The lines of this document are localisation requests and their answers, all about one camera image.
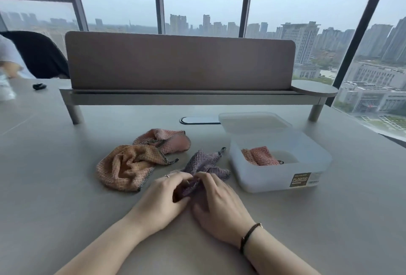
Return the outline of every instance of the purple towel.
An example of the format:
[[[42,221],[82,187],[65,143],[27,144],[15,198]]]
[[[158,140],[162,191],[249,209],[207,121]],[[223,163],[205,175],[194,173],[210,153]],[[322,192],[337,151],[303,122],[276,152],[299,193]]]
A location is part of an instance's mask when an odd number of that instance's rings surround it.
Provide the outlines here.
[[[208,172],[216,174],[221,180],[225,181],[230,176],[230,171],[216,167],[215,165],[221,159],[221,156],[226,148],[221,148],[215,153],[206,154],[202,150],[196,152],[189,160],[189,163],[181,171],[195,175],[197,172]],[[189,186],[182,190],[182,197],[190,195],[199,185],[200,180],[190,181]]]

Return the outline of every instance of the desk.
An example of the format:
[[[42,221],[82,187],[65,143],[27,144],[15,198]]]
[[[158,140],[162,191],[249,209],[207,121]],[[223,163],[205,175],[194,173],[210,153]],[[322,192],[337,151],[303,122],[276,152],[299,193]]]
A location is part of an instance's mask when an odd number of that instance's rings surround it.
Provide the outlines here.
[[[99,160],[151,128],[185,130],[188,152],[147,182],[181,169],[198,150],[228,147],[221,125],[182,125],[183,116],[271,111],[327,149],[333,163],[315,188],[259,194],[228,180],[255,221],[322,274],[404,274],[406,149],[332,108],[317,123],[297,106],[84,106],[72,125],[58,87],[13,80],[0,103],[0,273],[52,274],[120,219],[140,193],[104,188]],[[219,166],[228,167],[227,154]],[[237,250],[208,236],[189,210],[142,242],[119,274],[253,274]]]

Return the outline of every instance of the black bracelet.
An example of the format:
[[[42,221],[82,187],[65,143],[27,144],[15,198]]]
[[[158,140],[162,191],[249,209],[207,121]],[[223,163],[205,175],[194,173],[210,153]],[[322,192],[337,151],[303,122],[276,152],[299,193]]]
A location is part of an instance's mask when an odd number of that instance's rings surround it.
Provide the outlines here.
[[[251,227],[250,230],[248,230],[247,234],[245,235],[245,237],[243,237],[241,239],[241,246],[240,246],[240,252],[244,255],[244,246],[248,241],[248,238],[251,236],[251,233],[256,229],[256,227],[261,226],[261,223],[257,223],[254,226]]]

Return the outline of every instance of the person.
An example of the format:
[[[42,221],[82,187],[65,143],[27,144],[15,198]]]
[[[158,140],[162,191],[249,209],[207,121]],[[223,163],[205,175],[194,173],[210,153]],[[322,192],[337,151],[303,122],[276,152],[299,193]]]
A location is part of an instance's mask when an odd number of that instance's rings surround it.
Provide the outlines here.
[[[9,78],[35,79],[14,43],[0,35],[0,67]]]
[[[173,202],[173,193],[193,176],[174,172],[156,179],[131,211],[61,268],[56,275],[116,274],[130,252],[143,240],[164,229],[188,205],[189,197]],[[199,172],[209,211],[198,204],[192,213],[215,238],[240,248],[241,238],[255,225],[235,191],[215,174]],[[247,239],[244,255],[261,274],[320,275],[261,226]]]

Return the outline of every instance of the towel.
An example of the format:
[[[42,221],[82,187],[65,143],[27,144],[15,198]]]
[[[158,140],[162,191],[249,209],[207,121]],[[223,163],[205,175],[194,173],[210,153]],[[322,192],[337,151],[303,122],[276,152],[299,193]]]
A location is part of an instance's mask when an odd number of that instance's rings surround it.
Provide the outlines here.
[[[221,180],[225,181],[230,177],[230,171],[216,167],[217,162],[221,159],[225,150],[226,148],[222,148],[218,152],[209,154],[199,150],[190,158],[186,167],[181,171],[188,172],[191,175],[195,175],[197,172],[208,172],[209,174],[216,174]],[[178,194],[178,199],[190,195],[199,184],[199,179],[191,180],[186,188],[181,189],[181,192]]]
[[[245,159],[252,165],[268,166],[283,164],[283,161],[278,161],[271,155],[266,146],[253,149],[242,149],[241,152]]]
[[[120,145],[96,166],[100,181],[119,191],[140,191],[155,166],[170,165],[165,155],[186,151],[190,139],[185,131],[152,129],[136,138],[132,145]]]

